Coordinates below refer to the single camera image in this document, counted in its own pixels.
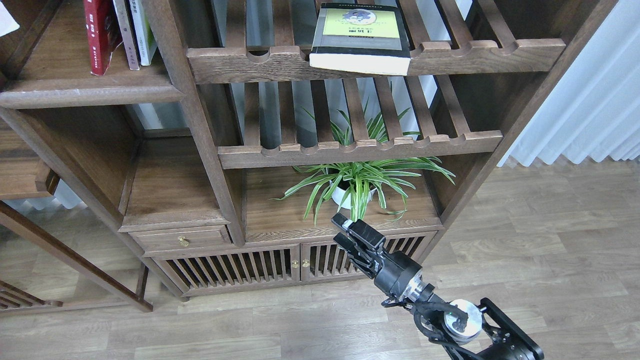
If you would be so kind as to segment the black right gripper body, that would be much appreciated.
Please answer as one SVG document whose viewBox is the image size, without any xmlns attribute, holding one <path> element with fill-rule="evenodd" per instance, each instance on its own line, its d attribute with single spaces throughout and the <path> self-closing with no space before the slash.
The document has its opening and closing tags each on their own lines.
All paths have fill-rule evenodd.
<svg viewBox="0 0 640 360">
<path fill-rule="evenodd" d="M 385 249 L 386 237 L 359 219 L 350 227 L 354 266 L 396 303 L 416 302 L 423 292 L 422 266 L 402 251 Z"/>
</svg>

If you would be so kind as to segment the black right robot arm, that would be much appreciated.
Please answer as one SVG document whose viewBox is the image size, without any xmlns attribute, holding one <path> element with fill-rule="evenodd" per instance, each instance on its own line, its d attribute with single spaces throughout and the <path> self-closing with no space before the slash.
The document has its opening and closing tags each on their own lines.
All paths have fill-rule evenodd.
<svg viewBox="0 0 640 360">
<path fill-rule="evenodd" d="M 422 266 L 402 251 L 386 251 L 386 237 L 341 213 L 334 241 L 354 266 L 386 294 L 382 306 L 408 310 L 416 328 L 453 360 L 542 360 L 542 349 L 491 300 L 445 301 L 422 280 Z"/>
</svg>

